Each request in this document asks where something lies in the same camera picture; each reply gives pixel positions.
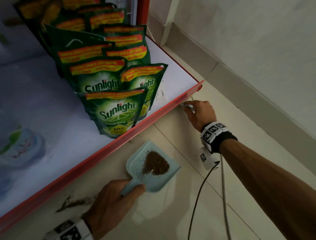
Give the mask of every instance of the tile grout line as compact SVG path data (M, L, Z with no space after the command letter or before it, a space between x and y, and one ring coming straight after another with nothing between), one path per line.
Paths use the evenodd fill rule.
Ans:
M172 144L172 142L170 142L170 140L160 131L160 129L153 124L158 131L168 140L168 142L182 155L182 157L184 157L184 159L195 169L195 171L197 171L198 174L200 174L200 172L189 162L189 160L187 160L187 158L176 148L176 146L174 146ZM215 188L206 180L206 183L218 194L218 196L220 196L221 199L223 199L223 197L215 190ZM256 237L261 240L261 238L252 230L252 228L241 218L241 216L239 216L239 214L229 205L229 203L227 203L227 206L229 206L229 208L242 220L242 222L254 233L254 235L256 235Z

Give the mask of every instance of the dustpan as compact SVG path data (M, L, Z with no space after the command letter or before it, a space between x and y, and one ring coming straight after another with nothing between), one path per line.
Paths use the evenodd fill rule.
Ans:
M162 175L142 173L146 155L149 151L159 153L169 163L170 168L168 172ZM177 164L172 158L149 140L127 160L126 170L133 179L124 187L121 195L127 195L139 184L145 184L147 192L156 193L169 182L169 180L180 170L180 168L179 164Z

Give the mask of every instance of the left hand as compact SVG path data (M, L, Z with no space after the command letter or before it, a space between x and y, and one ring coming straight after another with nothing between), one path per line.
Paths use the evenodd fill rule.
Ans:
M128 179L110 181L82 217L91 226L94 240L101 239L115 228L132 208L135 200L145 192L145 186L138 185L122 197L120 193L128 182Z

